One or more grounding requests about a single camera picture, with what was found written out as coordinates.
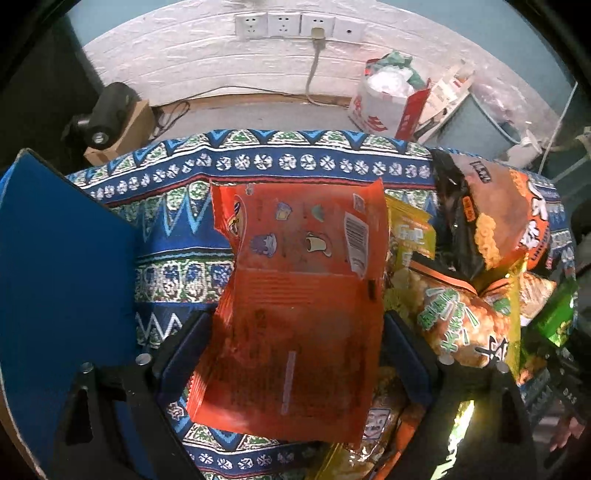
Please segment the operator right hand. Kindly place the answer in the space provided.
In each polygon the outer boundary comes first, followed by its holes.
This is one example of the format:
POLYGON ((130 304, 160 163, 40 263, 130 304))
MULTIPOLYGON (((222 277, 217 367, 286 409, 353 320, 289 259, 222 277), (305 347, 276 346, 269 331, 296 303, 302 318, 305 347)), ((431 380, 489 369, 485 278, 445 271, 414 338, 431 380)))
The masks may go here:
POLYGON ((571 438, 579 440, 585 429, 586 426, 580 423, 574 415, 566 415, 562 417, 551 438, 549 451, 554 452, 564 448, 571 438))

